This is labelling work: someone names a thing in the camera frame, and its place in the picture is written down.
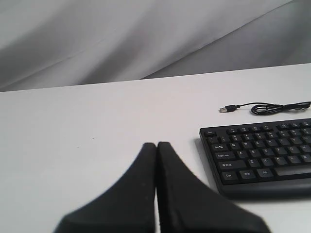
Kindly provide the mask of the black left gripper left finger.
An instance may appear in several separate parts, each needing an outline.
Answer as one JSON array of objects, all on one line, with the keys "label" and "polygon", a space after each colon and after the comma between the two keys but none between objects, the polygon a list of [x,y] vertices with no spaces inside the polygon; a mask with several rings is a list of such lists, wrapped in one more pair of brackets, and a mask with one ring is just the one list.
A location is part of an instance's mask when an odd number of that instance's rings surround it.
[{"label": "black left gripper left finger", "polygon": [[59,233],[153,233],[156,146],[143,144],[134,162],[108,190],[65,215]]}]

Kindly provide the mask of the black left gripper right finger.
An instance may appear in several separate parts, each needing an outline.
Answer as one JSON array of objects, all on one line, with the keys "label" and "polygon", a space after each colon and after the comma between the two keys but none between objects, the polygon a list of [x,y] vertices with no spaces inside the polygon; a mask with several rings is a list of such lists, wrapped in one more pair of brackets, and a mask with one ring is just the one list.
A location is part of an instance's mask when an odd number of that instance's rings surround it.
[{"label": "black left gripper right finger", "polygon": [[268,233],[264,220],[215,193],[169,142],[157,146],[157,202],[163,233]]}]

